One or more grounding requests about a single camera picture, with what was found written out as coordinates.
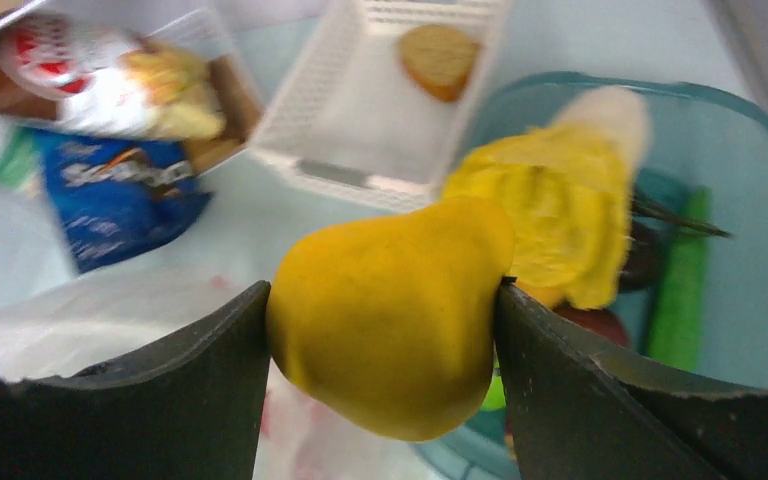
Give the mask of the translucent plastic grocery bag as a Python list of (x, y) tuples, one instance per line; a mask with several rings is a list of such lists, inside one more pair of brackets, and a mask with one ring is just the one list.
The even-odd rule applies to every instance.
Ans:
[[(0, 380), (68, 378), (215, 312), (246, 289), (192, 271), (103, 275), (0, 311)], [(248, 479), (428, 479), (405, 444), (310, 414), (267, 376)]]

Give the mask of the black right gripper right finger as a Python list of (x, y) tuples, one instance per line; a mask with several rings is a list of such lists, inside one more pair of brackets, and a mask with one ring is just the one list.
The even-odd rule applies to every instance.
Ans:
[(512, 284), (494, 339), (524, 479), (768, 479), (768, 389), (675, 369)]

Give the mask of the yellow toy pear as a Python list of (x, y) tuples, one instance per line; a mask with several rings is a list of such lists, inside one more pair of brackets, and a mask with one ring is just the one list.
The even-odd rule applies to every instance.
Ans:
[(411, 442), (446, 434), (488, 390), (493, 309), (513, 252), (508, 215), (480, 198), (314, 232), (272, 282), (274, 361), (373, 433)]

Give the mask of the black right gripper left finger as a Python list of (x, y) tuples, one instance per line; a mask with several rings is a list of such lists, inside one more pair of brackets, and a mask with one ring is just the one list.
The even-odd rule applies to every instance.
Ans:
[(252, 284), (144, 347), (63, 377), (0, 380), (0, 479), (248, 479), (269, 370)]

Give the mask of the yellow toy cabbage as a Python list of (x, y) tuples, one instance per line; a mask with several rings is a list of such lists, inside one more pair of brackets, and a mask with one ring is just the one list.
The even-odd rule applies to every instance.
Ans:
[(553, 308), (611, 304), (631, 243), (631, 197), (651, 140), (644, 97), (619, 85), (574, 97), (542, 127), (472, 149), (444, 197), (502, 204), (515, 230), (512, 276)]

